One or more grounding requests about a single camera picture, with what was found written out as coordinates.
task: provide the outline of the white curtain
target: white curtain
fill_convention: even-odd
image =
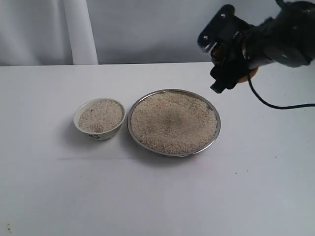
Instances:
[[[0,0],[0,66],[207,61],[196,40],[224,4],[259,24],[274,0]]]

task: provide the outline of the stainless steel plate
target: stainless steel plate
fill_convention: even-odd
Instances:
[[[156,150],[153,150],[147,146],[145,146],[143,143],[141,143],[135,136],[132,128],[131,128],[131,116],[132,116],[132,113],[133,113],[133,110],[134,108],[141,102],[143,101],[144,99],[146,99],[147,97],[150,97],[154,94],[157,94],[157,93],[163,93],[163,92],[177,92],[177,93],[182,93],[182,94],[185,94],[187,96],[191,96],[193,98],[197,98],[201,101],[204,101],[208,106],[209,108],[215,112],[215,116],[217,118],[217,130],[216,130],[216,133],[214,135],[214,137],[204,146],[200,147],[199,149],[195,150],[195,151],[191,151],[191,152],[187,152],[187,153],[178,153],[178,154],[172,154],[172,153],[163,153],[163,152],[159,152],[159,151],[156,151]],[[185,156],[191,156],[191,155],[194,155],[194,154],[197,154],[203,150],[205,150],[206,148],[210,147],[210,145],[217,139],[219,133],[220,133],[220,128],[221,128],[221,120],[220,120],[220,116],[217,112],[217,110],[215,109],[215,107],[205,98],[203,98],[202,96],[196,94],[196,93],[193,93],[193,92],[189,92],[189,91],[185,91],[185,90],[180,90],[180,89],[163,89],[163,90],[158,90],[158,91],[155,91],[155,92],[151,92],[143,97],[141,97],[138,101],[135,102],[135,104],[132,106],[132,108],[130,109],[129,111],[129,114],[128,114],[128,119],[127,119],[127,126],[128,126],[128,131],[130,133],[130,135],[132,136],[133,140],[139,144],[141,147],[155,153],[155,154],[158,154],[158,155],[161,155],[161,156],[166,156],[166,157],[185,157]]]

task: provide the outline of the uncooked rice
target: uncooked rice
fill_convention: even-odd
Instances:
[[[187,153],[206,145],[215,135],[214,111],[199,99],[163,92],[140,102],[131,116],[131,129],[145,146],[162,153]]]
[[[123,109],[111,100],[94,103],[79,118],[79,127],[89,133],[103,133],[115,128],[123,119]]]

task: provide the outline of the white ceramic bowl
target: white ceramic bowl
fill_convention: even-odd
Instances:
[[[81,129],[79,127],[79,118],[82,115],[82,113],[86,109],[88,109],[89,107],[93,106],[95,103],[100,102],[100,101],[104,101],[104,100],[116,102],[117,104],[119,104],[121,106],[121,108],[123,110],[123,118],[119,122],[119,124],[115,128],[108,130],[106,132],[103,132],[103,133],[89,133],[89,132]],[[111,98],[98,98],[98,99],[94,99],[92,101],[89,101],[89,102],[83,104],[81,107],[79,107],[79,109],[74,114],[73,123],[74,123],[75,127],[77,127],[78,130],[80,130],[82,133],[87,134],[90,138],[96,139],[96,140],[104,140],[104,139],[110,139],[118,133],[119,129],[121,128],[121,126],[125,120],[125,117],[126,117],[126,111],[125,111],[124,106],[120,102],[118,102],[114,99],[111,99]]]

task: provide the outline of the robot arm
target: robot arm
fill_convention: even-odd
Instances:
[[[223,6],[198,38],[198,45],[215,63],[211,89],[222,93],[258,67],[274,62],[290,67],[309,65],[315,58],[315,4],[284,3],[275,18],[253,26],[234,15],[232,5]]]

